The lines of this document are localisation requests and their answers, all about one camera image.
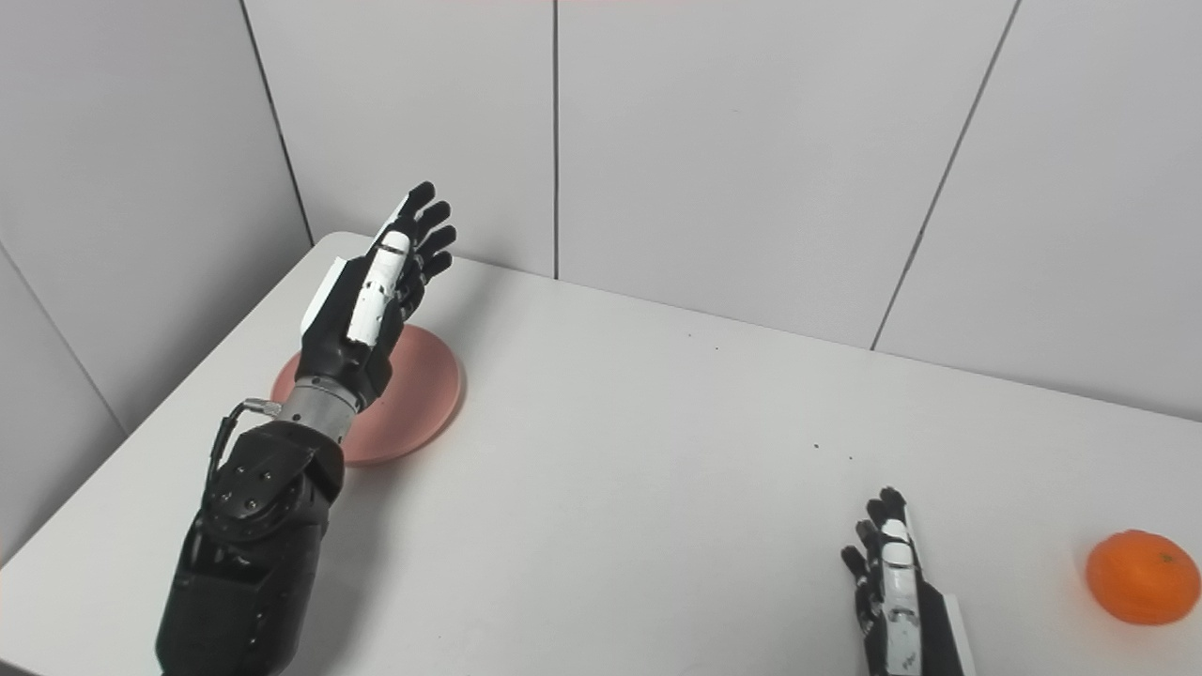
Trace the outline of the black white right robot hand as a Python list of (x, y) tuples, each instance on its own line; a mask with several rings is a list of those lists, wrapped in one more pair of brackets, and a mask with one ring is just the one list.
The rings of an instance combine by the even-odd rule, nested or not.
[(868, 674), (974, 675), (962, 609), (927, 579), (905, 497), (885, 486), (865, 512), (855, 523), (859, 545), (840, 557), (853, 577)]

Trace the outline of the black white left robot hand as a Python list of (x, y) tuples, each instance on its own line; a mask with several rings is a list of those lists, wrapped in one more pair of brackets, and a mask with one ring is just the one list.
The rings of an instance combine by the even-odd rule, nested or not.
[(388, 386), (395, 350), (426, 287), (450, 269), (456, 227), (438, 188), (422, 180), (377, 229), (365, 253), (334, 257), (307, 309), (296, 374), (333, 383), (362, 413)]

